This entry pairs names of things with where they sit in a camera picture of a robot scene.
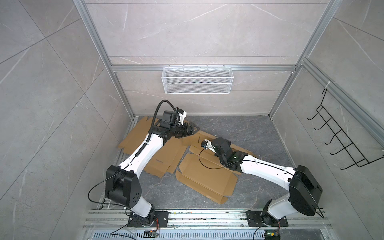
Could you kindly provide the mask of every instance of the flattened cardboard box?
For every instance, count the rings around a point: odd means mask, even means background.
[[[152,118],[144,117],[128,134],[119,147],[124,147],[124,153],[132,154],[143,142],[151,126]],[[176,171],[176,179],[218,204],[225,203],[231,196],[240,174],[227,168],[208,169],[199,161],[199,153],[203,150],[201,142],[204,139],[213,140],[216,137],[206,132],[199,131],[195,135],[181,139],[172,138],[159,149],[148,162],[144,170],[152,175],[162,177],[166,172],[173,173],[180,162],[188,146],[193,153],[188,153],[179,165],[180,171]],[[252,152],[236,145],[231,145],[234,150],[243,151],[250,155]],[[210,168],[222,167],[218,157],[211,150],[205,150],[200,154],[201,162]]]

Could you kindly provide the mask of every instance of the white cable tie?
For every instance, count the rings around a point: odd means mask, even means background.
[[[328,81],[327,85],[325,85],[325,88],[327,88],[330,83],[336,83],[336,82]]]

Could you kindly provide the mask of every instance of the gray marble wall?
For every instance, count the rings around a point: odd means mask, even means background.
[[[235,71],[229,94],[165,94],[161,71],[118,72],[129,103],[139,115],[153,115],[168,99],[188,115],[267,115],[289,71]],[[162,106],[160,113],[167,110]]]
[[[86,2],[114,64],[295,64],[327,3]]]
[[[384,2],[379,0],[344,0],[317,43],[310,59],[337,82],[367,112],[384,123]],[[324,87],[306,70],[295,79],[285,100],[273,117],[279,134],[296,164],[305,164],[319,179],[324,192],[320,203],[327,209],[332,226],[340,239],[384,238],[383,174],[384,159],[372,164],[340,170],[353,163],[332,138],[324,121],[316,116]],[[383,156],[383,147],[335,100],[330,93],[323,105],[345,130],[365,157],[372,161]],[[326,120],[330,116],[322,111]],[[338,131],[334,122],[331,128]],[[344,145],[350,141],[338,135]],[[354,147],[351,155],[361,160]]]
[[[327,0],[86,0],[112,64],[296,64]],[[166,95],[160,72],[119,73],[135,114],[267,115],[289,73],[236,72],[230,94]]]
[[[344,0],[310,59],[384,126],[384,1]]]
[[[1,1],[0,43],[0,239],[74,239],[127,112],[71,0]]]

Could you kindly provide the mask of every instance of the vent grille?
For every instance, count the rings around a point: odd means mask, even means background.
[[[225,230],[160,230],[160,235],[156,240],[203,240],[203,239],[223,239],[223,240],[250,240],[253,239],[252,229],[225,229]],[[111,235],[112,230],[97,230],[94,232],[92,240],[111,240],[120,239],[127,240],[133,237],[136,240],[148,240],[151,237],[144,233],[144,230],[137,230],[136,234],[128,233],[125,230],[117,231],[117,234]],[[264,230],[257,230],[255,239],[264,239]]]

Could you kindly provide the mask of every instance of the orange wire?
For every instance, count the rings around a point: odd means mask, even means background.
[[[159,230],[159,233],[160,233],[160,224],[159,224],[159,220],[156,218],[156,231]]]
[[[280,231],[280,222],[279,222],[279,228],[277,229],[276,233],[279,233],[279,231]]]

